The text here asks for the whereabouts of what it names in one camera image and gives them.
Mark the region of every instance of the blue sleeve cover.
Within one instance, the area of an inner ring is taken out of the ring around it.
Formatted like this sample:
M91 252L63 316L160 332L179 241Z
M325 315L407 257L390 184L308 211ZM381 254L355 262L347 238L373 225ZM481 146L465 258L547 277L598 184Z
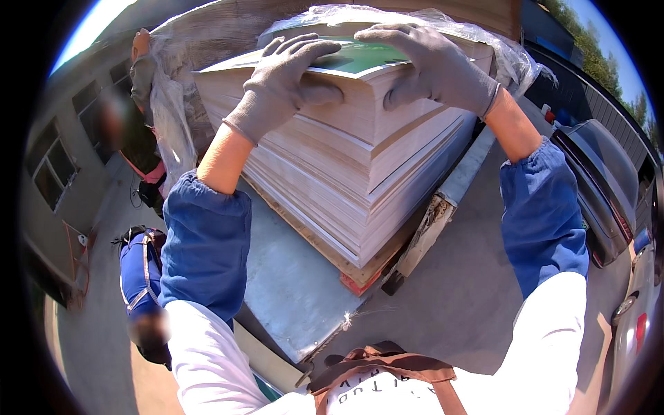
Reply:
M246 288L251 199L218 193L189 171L163 207L168 229L159 304L183 299L207 307L232 327Z
M559 272L587 278L586 231L576 201L576 178L562 151L543 137L528 158L503 164L500 186L503 243L523 297Z

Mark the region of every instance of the concrete ground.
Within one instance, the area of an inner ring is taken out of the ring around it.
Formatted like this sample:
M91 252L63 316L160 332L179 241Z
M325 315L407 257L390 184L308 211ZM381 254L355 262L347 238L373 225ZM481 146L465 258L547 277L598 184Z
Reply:
M527 114L537 114L531 103L520 104ZM536 126L547 133L546 124L536 121ZM523 300L499 228L503 205L498 169L505 158L496 143L452 223L405 284L392 297L378 290L352 327L316 356L315 373L328 354L345 355L353 347L383 339L467 371L493 374L500 367ZM116 248L108 242L133 224L164 227L150 208L134 209L129 204L132 176L128 166L118 164L116 185L100 211L104 219L92 250L84 306L67 311L56 303L47 304L47 337L56 363L87 413L181 414L171 373L142 359L126 333L120 267ZM590 266L586 331L570 413L595 413L608 397L612 361L608 319L624 298L629 263L625 253L605 270ZM241 323L257 338L263 337L250 323Z

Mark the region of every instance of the person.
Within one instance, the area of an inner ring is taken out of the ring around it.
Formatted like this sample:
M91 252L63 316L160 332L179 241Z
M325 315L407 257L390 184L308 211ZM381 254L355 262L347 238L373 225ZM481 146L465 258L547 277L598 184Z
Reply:
M149 54L149 39L150 34L141 29L133 40L131 96L115 85L105 87L97 98L93 123L99 142L109 151L118 151L141 177L138 187L141 200L163 219L166 168L151 127L149 101L156 65Z
M300 84L313 60L337 52L339 43L315 33L276 38L198 169L179 179L164 204L168 239L159 303L169 313L168 346L185 413L566 413L584 331L588 253L576 179L562 152L537 133L508 92L435 29L379 24L355 38L391 45L414 65L384 97L386 110L428 98L475 112L509 158L499 172L501 231L524 302L505 359L489 376L379 343L341 362L329 359L331 366L306 392L273 403L261 395L226 323L242 303L250 246L252 205L236 190L238 177L261 137L302 106L343 101L334 86ZM444 301L451 293L440 295Z
M133 226L112 241L120 251L120 292L127 312L127 332L145 360L171 370L161 292L159 255L166 235L159 229Z

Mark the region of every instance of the black bag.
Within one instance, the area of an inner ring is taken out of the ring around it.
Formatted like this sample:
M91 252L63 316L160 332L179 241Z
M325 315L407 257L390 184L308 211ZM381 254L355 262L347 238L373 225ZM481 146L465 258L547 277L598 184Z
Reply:
M142 181L138 184L138 189L136 189L136 193L138 193L138 197L141 198L143 203L147 207L154 207L159 198L161 197L161 193L159 192L159 187L166 181L166 173L159 178L159 181L156 183L148 183L146 181Z

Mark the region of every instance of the stack of boards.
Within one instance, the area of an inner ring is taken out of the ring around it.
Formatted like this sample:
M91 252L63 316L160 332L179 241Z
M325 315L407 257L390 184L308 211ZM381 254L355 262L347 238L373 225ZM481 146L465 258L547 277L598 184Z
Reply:
M302 108L261 140L244 172L361 269L466 147L475 115L426 99L386 112L384 95L412 64L389 46L329 39L341 50L305 76L334 83L344 102ZM239 103L259 57L256 50L194 73L215 129Z

